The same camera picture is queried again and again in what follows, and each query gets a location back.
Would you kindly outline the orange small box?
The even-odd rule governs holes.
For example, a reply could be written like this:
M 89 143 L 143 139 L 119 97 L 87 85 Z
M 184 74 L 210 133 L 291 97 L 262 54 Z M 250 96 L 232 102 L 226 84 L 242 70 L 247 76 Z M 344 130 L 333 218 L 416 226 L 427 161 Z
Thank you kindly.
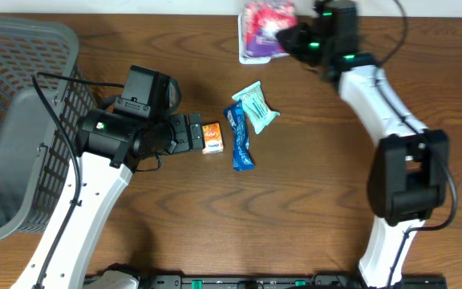
M 218 123 L 206 124 L 203 127 L 205 147 L 203 154 L 221 153 L 224 150 L 224 142 L 221 135 L 221 128 Z

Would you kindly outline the blue snack wrapper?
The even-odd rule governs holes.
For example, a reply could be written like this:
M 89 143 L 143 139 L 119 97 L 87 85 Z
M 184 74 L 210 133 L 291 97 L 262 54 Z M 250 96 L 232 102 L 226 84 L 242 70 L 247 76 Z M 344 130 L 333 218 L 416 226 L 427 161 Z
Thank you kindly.
M 223 114 L 233 131 L 233 168 L 238 172 L 254 169 L 249 155 L 249 133 L 242 102 L 227 107 Z

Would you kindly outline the teal snack packet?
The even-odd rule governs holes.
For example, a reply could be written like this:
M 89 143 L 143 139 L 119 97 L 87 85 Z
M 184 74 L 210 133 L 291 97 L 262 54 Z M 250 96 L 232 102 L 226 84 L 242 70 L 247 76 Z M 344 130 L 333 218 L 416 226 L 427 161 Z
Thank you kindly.
M 260 81 L 235 93 L 232 99 L 241 102 L 256 134 L 260 134 L 276 116 L 281 115 L 280 112 L 272 110 L 266 103 Z

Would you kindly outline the purple snack pack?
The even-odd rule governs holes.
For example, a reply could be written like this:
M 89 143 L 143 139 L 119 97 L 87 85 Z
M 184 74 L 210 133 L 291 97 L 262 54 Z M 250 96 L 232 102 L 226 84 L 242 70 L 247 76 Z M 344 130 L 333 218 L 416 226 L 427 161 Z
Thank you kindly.
M 245 1 L 238 20 L 241 56 L 247 60 L 275 59 L 286 55 L 276 37 L 297 24 L 292 0 Z

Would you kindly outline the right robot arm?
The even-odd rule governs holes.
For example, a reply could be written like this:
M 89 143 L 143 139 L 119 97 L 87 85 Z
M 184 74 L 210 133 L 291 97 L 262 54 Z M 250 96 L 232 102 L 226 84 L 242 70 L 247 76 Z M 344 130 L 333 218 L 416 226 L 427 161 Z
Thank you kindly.
M 406 18 L 393 51 L 377 60 L 360 48 L 354 1 L 316 1 L 314 11 L 312 24 L 300 22 L 279 31 L 276 38 L 299 62 L 322 68 L 322 78 L 334 85 L 375 146 L 367 180 L 374 221 L 352 284 L 401 288 L 404 259 L 416 234 L 442 230 L 456 216 L 449 139 L 445 131 L 431 130 L 414 116 L 387 80 L 384 66 L 405 43 Z

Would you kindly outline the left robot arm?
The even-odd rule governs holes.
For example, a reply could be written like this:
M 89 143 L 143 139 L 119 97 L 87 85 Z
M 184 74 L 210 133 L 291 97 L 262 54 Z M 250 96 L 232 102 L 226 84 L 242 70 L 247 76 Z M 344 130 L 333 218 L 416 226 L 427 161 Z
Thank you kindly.
M 79 118 L 70 138 L 51 115 L 71 156 L 67 178 L 47 228 L 15 288 L 81 288 L 107 218 L 139 163 L 201 150 L 201 116 L 177 113 L 178 82 L 133 65 L 122 93 Z

